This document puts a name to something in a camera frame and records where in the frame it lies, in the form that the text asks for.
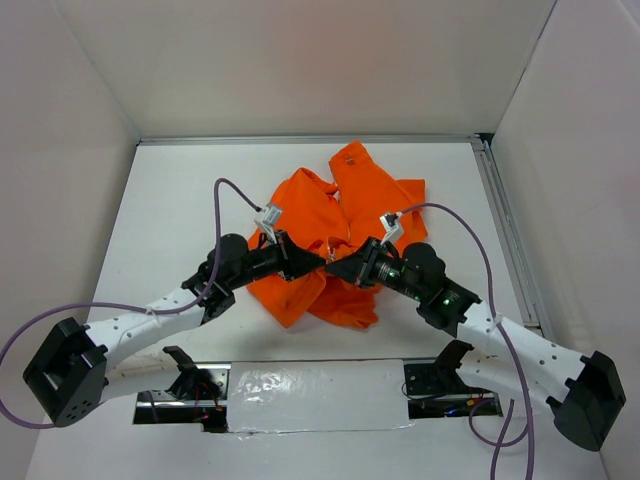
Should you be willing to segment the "orange jacket with pink lining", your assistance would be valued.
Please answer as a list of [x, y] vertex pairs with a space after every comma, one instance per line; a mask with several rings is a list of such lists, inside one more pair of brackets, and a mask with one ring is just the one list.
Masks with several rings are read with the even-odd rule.
[[[332, 181], [300, 168], [271, 197], [283, 211], [277, 228], [326, 260], [329, 248], [337, 251], [339, 260], [355, 252], [368, 237], [382, 238], [381, 215], [426, 200], [424, 180], [392, 177], [360, 142], [337, 152], [329, 168]], [[378, 321], [378, 288], [358, 289], [322, 269], [292, 282], [272, 275], [250, 284], [248, 291], [285, 328], [306, 313], [353, 329], [367, 329]]]

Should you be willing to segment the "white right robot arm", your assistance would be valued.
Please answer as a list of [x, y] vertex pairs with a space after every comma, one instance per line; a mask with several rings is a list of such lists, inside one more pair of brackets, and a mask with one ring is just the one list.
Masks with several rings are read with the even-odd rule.
[[575, 445], [599, 451], [626, 396], [613, 360], [564, 348], [501, 316], [445, 274], [445, 264], [425, 243], [403, 255], [369, 238], [327, 272], [359, 288], [384, 286], [417, 301], [427, 324], [452, 336], [440, 355], [436, 379], [448, 392], [465, 385], [513, 400], [528, 399], [549, 413], [556, 429]]

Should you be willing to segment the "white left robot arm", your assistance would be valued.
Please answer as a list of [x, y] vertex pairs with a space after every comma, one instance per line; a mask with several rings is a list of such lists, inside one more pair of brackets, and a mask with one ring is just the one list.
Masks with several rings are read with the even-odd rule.
[[235, 290], [271, 275], [286, 281], [323, 268], [321, 256], [278, 230], [274, 241], [249, 247], [239, 234], [220, 238], [195, 274], [142, 312], [79, 324], [59, 321], [23, 372], [23, 380], [57, 428], [85, 418], [100, 404], [143, 391], [192, 399], [221, 396], [218, 379], [165, 339], [196, 329], [235, 303]]

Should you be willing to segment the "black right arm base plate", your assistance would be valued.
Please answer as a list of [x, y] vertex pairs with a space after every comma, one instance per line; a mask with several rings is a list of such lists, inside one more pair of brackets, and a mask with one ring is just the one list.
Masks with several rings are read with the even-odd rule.
[[404, 374], [401, 393], [412, 420], [468, 417], [473, 408], [478, 416], [501, 414], [493, 393], [467, 386], [454, 370], [435, 362], [405, 363]]

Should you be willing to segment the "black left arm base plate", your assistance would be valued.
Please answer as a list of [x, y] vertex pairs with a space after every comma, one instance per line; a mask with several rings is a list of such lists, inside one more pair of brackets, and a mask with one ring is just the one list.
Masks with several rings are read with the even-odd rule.
[[134, 425], [198, 425], [204, 432], [226, 433], [231, 364], [200, 363], [192, 380], [178, 377], [165, 390], [137, 395]]

